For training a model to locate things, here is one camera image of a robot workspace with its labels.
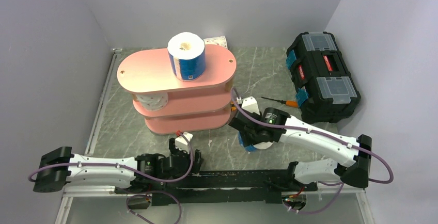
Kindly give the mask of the blue roll front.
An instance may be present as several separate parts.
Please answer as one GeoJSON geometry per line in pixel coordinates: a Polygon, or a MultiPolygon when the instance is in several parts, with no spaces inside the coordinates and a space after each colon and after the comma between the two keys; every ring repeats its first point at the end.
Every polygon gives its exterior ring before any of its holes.
{"type": "Polygon", "coordinates": [[[256,150],[266,150],[266,149],[270,148],[273,145],[272,142],[262,142],[262,143],[259,143],[259,144],[256,144],[256,145],[245,145],[244,144],[244,139],[243,139],[243,136],[242,136],[241,132],[238,135],[238,140],[239,140],[240,146],[243,147],[248,152],[253,152],[253,151],[256,151],[256,150]]]}

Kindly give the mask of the blue roll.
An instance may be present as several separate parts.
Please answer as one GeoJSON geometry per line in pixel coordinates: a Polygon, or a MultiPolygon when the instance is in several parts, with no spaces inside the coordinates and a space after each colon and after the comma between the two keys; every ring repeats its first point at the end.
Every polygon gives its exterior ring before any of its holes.
{"type": "Polygon", "coordinates": [[[196,34],[182,32],[173,36],[167,45],[170,64],[175,77],[193,81],[206,69],[205,42],[196,34]]]}
{"type": "Polygon", "coordinates": [[[253,151],[256,151],[256,150],[266,150],[266,149],[270,148],[273,145],[272,142],[262,142],[262,143],[259,143],[259,144],[256,144],[256,145],[245,145],[244,144],[244,139],[243,139],[243,136],[242,136],[241,132],[238,135],[238,140],[239,140],[240,146],[243,147],[248,152],[253,152],[253,151]]]}

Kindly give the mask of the pink three-tier shelf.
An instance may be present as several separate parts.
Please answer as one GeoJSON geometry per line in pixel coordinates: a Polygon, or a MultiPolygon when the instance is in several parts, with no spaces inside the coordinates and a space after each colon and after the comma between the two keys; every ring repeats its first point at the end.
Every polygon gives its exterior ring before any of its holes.
{"type": "Polygon", "coordinates": [[[232,52],[208,44],[206,70],[194,81],[175,77],[167,49],[143,50],[129,55],[117,70],[122,88],[133,96],[133,105],[149,130],[156,134],[201,131],[225,125],[231,116],[231,87],[237,69],[232,52]],[[166,93],[168,102],[150,111],[140,103],[141,96],[166,93]]]}

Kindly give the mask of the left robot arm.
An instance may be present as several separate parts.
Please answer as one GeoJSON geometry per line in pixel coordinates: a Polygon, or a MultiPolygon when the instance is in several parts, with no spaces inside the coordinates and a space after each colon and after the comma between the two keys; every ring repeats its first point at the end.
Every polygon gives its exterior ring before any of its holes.
{"type": "Polygon", "coordinates": [[[100,158],[73,154],[71,147],[59,147],[41,157],[39,169],[28,179],[33,191],[52,193],[65,186],[114,186],[131,193],[161,189],[197,174],[203,163],[183,137],[169,140],[169,156],[144,153],[127,158],[100,158]]]}

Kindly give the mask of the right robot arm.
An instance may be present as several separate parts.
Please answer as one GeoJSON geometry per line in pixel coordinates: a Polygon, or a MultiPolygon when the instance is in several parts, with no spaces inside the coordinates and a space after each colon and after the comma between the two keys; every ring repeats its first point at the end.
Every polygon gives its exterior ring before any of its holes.
{"type": "Polygon", "coordinates": [[[239,131],[245,145],[291,143],[327,157],[315,162],[293,162],[293,171],[284,178],[290,190],[316,181],[340,180],[357,188],[369,185],[372,139],[367,135],[358,138],[337,135],[272,107],[262,115],[238,111],[229,126],[239,131]]]}

